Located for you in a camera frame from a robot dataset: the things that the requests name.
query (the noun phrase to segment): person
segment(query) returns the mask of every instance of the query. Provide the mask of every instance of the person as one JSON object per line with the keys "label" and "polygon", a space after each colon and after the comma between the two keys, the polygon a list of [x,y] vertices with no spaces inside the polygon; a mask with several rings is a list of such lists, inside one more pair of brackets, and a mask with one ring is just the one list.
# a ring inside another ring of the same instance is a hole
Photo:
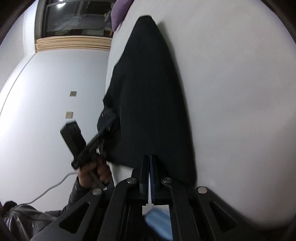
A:
{"label": "person", "polygon": [[48,224],[66,212],[91,189],[96,188],[97,184],[90,176],[90,172],[95,169],[97,169],[101,182],[105,184],[110,182],[112,178],[110,168],[106,160],[97,155],[97,161],[90,162],[79,169],[68,204],[62,210],[43,213],[30,205],[17,206],[17,203],[14,201],[8,201],[3,206],[0,203],[0,215],[16,240],[29,241]]}

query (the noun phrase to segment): light blue object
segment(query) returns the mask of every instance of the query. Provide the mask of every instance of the light blue object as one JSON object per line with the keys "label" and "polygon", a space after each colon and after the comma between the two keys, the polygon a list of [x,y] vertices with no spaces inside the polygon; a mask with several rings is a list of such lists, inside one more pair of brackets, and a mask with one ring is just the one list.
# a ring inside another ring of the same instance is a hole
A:
{"label": "light blue object", "polygon": [[145,215],[147,225],[166,240],[173,241],[170,214],[161,209],[154,208]]}

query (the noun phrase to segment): triangular cutout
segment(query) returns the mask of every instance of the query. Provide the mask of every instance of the triangular cutout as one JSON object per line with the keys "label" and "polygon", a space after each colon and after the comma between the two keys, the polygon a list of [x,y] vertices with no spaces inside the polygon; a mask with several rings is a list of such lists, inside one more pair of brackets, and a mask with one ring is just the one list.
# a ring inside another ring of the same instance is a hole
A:
{"label": "triangular cutout", "polygon": [[237,226],[237,223],[215,202],[210,202],[210,207],[215,215],[216,221],[222,233],[226,233]]}
{"label": "triangular cutout", "polygon": [[82,222],[83,217],[89,207],[89,203],[84,203],[76,209],[69,217],[60,223],[60,228],[69,231],[72,234],[77,233],[77,230]]}

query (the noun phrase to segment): beige blinds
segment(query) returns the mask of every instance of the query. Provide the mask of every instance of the beige blinds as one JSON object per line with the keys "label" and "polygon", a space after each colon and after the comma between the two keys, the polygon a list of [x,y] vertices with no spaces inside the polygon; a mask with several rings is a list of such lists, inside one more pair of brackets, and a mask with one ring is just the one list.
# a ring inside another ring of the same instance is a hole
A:
{"label": "beige blinds", "polygon": [[95,36],[56,36],[36,40],[36,51],[55,49],[110,50],[111,38]]}

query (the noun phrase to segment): purple cloth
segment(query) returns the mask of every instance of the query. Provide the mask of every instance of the purple cloth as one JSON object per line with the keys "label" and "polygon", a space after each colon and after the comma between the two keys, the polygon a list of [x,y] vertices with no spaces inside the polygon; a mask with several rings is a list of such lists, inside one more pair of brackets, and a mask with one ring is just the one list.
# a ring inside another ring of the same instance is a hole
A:
{"label": "purple cloth", "polygon": [[134,0],[117,0],[111,11],[112,30],[116,31],[122,23]]}

